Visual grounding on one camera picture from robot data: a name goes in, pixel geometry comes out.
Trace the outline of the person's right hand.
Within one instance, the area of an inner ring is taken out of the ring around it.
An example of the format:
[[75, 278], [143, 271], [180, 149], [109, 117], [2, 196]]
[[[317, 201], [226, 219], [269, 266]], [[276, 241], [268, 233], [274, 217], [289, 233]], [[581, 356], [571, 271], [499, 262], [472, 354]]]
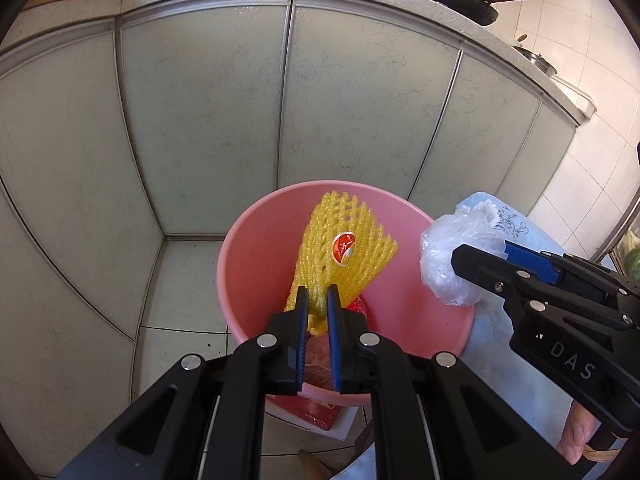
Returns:
[[587, 460], [596, 463], [612, 462], [617, 457], [619, 450], [595, 451], [589, 444], [589, 439], [596, 432], [597, 422], [583, 406], [576, 401], [572, 402], [556, 447], [570, 465], [577, 464], [584, 457], [584, 452], [587, 452]]

